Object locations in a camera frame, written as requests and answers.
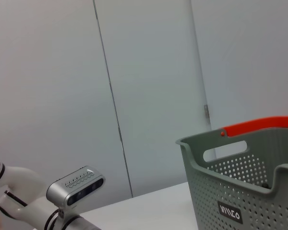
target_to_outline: white wall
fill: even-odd
[[[0,160],[48,184],[95,166],[107,182],[84,211],[131,197],[91,0],[0,0]]]
[[[288,115],[288,0],[192,0],[212,129]]]
[[[96,10],[133,194],[185,182],[175,141],[210,130],[190,1],[96,0]]]

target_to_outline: white table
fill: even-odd
[[[81,214],[102,230],[198,230],[188,183]]]

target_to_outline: silver camera housing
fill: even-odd
[[[46,198],[61,210],[72,209],[105,183],[96,169],[85,166],[50,185]]]

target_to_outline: basket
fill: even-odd
[[[239,141],[247,143],[244,152],[204,160],[206,150]],[[176,143],[199,230],[288,230],[288,117],[249,121]]]

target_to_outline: camera lens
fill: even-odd
[[[104,183],[104,179],[98,180],[97,183],[98,183],[98,187],[101,187],[102,184]]]
[[[92,184],[92,191],[95,191],[97,189],[96,183]]]
[[[68,199],[68,201],[67,201],[67,205],[68,206],[70,206],[70,205],[72,205],[73,203],[74,203],[74,197],[73,196],[71,196],[69,199]]]
[[[77,200],[81,199],[81,196],[82,196],[82,192],[80,191],[77,193]]]

